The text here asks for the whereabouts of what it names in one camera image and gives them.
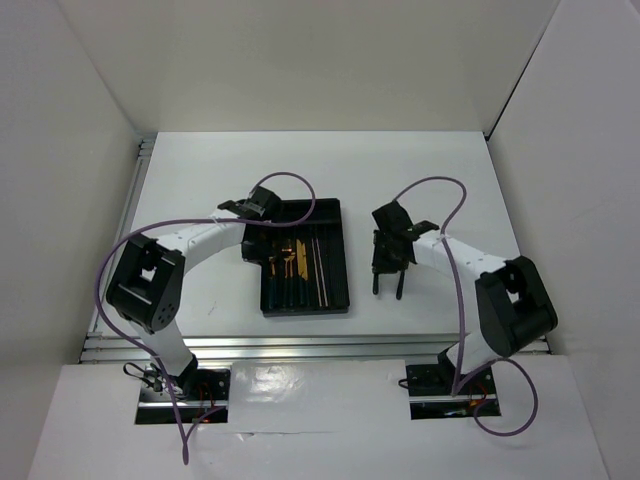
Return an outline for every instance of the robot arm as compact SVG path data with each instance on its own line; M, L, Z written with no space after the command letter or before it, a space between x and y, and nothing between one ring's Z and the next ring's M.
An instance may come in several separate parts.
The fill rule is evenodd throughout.
M210 218L267 220L279 208L280 198L258 187L247 200L223 203ZM200 382L197 377L202 373L175 320L182 278L212 255L239 245L245 228L243 223L207 223L155 239L136 235L126 244L107 288L107 302L158 354L185 393Z
M402 298L404 272L410 263L425 265L451 275L439 227L431 222L413 224L407 211L393 201L375 212L372 270L373 292L378 293L378 276L400 272L396 298ZM462 374L496 358L517 353L558 324L551 300L535 265L526 257L514 260L481 252L446 236L460 275L475 281L480 331L464 341ZM446 371L453 372L459 344L438 357Z

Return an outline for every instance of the white enclosure wall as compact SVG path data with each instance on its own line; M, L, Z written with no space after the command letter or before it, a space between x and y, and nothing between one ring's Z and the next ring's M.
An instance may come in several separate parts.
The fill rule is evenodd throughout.
M0 477L26 478L136 158L54 1L0 6Z
M59 0L142 131L483 130L557 0Z
M640 15L562 0L489 142L613 479L637 478Z

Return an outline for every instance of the white wall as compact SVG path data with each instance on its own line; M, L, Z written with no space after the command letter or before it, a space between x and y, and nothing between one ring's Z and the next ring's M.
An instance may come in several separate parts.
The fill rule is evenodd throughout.
M130 125L54 1L0 6L0 477L26 478L135 163Z
M557 0L59 0L143 131L489 131Z
M640 15L562 0L489 142L613 479L640 468Z
M241 373L249 382L259 376L259 386L236 375L229 423L194 431L188 467L175 425L134 425L140 382L118 365L68 365L29 480L52 472L64 480L607 478L567 359L519 361L536 382L540 411L525 434L506 439L471 419L411 421L408 394L397 386L402 361L263 365L253 374L245 364ZM483 422L511 430L531 411L531 392L509 365L494 374L503 416ZM298 388L283 395L283 379Z

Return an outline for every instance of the black tray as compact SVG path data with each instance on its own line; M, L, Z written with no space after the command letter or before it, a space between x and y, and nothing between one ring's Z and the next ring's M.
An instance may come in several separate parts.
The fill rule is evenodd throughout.
M293 221L309 206L310 200L285 200L273 221ZM299 275L304 270L299 269L302 246L306 250L306 279ZM342 216L336 198L316 200L309 219L296 227L248 226L242 258L261 267L260 310L265 317L349 310Z

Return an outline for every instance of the yellow object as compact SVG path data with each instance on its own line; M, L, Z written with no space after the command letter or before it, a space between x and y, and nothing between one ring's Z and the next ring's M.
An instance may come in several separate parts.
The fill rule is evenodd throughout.
M298 257L298 275L305 280L309 280L309 272L307 272L307 246L300 240L296 240L296 252Z
M284 259L284 278L293 278L293 259L295 254Z

